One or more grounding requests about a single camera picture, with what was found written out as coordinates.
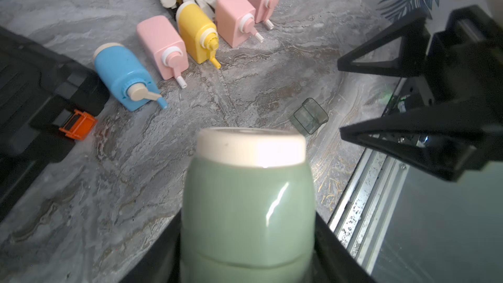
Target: yellow bottle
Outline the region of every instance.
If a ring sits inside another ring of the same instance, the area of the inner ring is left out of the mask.
[[[222,65],[215,58],[218,49],[218,35],[215,23],[192,2],[186,1],[177,10],[178,32],[185,42],[187,52],[196,63],[201,64],[205,60],[220,69]]]

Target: small transparent container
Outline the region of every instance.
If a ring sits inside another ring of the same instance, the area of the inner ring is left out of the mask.
[[[293,113],[290,121],[305,137],[312,135],[318,128],[329,121],[329,115],[312,98],[308,98],[302,106]]]

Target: blue nozzle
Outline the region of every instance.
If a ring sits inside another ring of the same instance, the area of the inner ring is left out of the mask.
[[[167,102],[163,97],[158,98],[157,103],[159,103],[160,107],[162,107],[163,110],[168,108]]]

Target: bottle cap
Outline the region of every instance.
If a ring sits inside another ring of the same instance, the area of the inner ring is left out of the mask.
[[[278,5],[279,1],[280,0],[268,0],[266,7],[269,8],[269,9],[274,9]]]
[[[216,51],[218,49],[218,38],[212,37],[208,42],[208,49],[211,51]]]
[[[241,31],[241,33],[252,33],[253,30],[255,30],[255,18],[251,13],[247,13],[239,22],[239,31]]]
[[[176,46],[167,48],[161,55],[160,59],[166,67],[175,68],[180,65],[184,52]]]
[[[306,159],[306,139],[297,132],[253,128],[199,131],[196,153],[210,161],[244,167],[281,167]]]
[[[103,44],[103,45],[101,45],[100,47],[98,47],[95,50],[94,54],[92,54],[92,60],[94,61],[96,59],[97,54],[101,53],[102,51],[104,51],[108,47],[112,47],[112,46],[122,46],[122,47],[124,47],[124,45],[122,45],[121,43],[106,43],[106,44]]]
[[[213,39],[217,39],[217,43],[218,43],[217,30],[214,28],[208,28],[201,34],[201,38],[199,39],[199,44],[201,44],[201,47],[203,47],[205,49],[210,49],[210,46],[208,45],[208,43],[210,43],[210,41]]]

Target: black plastic case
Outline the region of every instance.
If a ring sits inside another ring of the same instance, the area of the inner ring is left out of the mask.
[[[93,70],[0,28],[0,221],[75,145],[59,130],[73,111],[96,116],[109,96]]]

